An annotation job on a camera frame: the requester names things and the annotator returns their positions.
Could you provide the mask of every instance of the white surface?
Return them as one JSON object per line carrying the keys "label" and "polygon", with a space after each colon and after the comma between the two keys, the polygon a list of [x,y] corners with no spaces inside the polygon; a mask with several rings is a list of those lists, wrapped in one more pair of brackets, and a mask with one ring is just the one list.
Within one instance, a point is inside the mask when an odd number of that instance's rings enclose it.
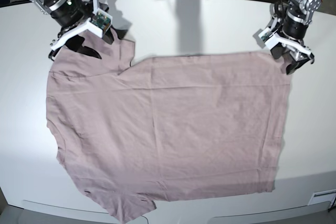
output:
{"label": "white surface", "polygon": [[[259,50],[252,37],[270,21],[269,4],[244,0],[108,0],[116,28],[130,28],[135,60],[152,56]],[[46,128],[49,44],[60,27],[33,4],[0,8],[0,186],[10,205],[23,200],[106,212],[78,192],[56,161]],[[316,13],[305,42],[314,65],[292,81],[276,190],[235,197],[157,202],[150,224],[202,224],[211,217],[305,206],[336,188],[336,17]]]}
{"label": "white surface", "polygon": [[262,223],[276,220],[283,220],[289,218],[295,218],[303,215],[310,215],[316,212],[327,210],[329,204],[327,202],[321,204],[315,204],[313,206],[305,206],[298,208],[291,208],[281,211],[265,212],[254,215],[242,215],[242,216],[228,216],[228,217],[216,217],[212,218],[208,224],[253,224]]}

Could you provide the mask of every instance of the gray floor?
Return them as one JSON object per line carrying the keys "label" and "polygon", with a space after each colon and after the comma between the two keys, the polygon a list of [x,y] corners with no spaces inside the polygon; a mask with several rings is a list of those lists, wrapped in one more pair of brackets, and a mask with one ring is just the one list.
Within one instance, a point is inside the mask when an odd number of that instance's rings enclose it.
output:
{"label": "gray floor", "polygon": [[319,12],[336,15],[336,0],[323,0]]}
{"label": "gray floor", "polygon": [[304,215],[285,220],[263,222],[262,224],[336,224],[336,209],[327,212],[318,212],[316,214]]}
{"label": "gray floor", "polygon": [[5,209],[6,206],[7,206],[7,201],[6,201],[5,196],[2,193],[1,188],[0,188],[0,214]]}

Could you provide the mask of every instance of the circuit board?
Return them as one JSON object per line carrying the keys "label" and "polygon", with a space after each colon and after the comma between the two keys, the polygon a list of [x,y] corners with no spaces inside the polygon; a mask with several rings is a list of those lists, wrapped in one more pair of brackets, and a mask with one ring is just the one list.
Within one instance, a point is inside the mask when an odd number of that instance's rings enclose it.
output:
{"label": "circuit board", "polygon": [[106,30],[109,29],[111,26],[111,19],[104,14],[98,12],[92,17],[91,23],[102,29],[103,34],[105,34]]}

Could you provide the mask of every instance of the mauve shirt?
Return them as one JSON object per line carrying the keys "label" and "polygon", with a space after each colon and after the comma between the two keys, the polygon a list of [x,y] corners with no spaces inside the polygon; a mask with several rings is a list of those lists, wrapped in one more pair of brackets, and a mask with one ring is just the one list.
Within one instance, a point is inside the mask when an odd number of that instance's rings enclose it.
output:
{"label": "mauve shirt", "polygon": [[262,52],[157,57],[85,32],[102,60],[62,48],[48,77],[57,159],[122,223],[154,200],[274,189],[290,76]]}

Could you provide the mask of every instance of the cloth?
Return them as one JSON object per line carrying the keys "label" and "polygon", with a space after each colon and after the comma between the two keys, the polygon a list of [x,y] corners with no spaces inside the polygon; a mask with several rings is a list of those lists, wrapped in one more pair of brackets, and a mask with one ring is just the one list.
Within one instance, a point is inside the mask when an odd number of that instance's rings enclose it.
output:
{"label": "cloth", "polygon": [[157,57],[87,32],[102,60],[63,48],[48,77],[48,127],[79,191],[122,223],[154,200],[270,192],[290,76],[268,54]]}

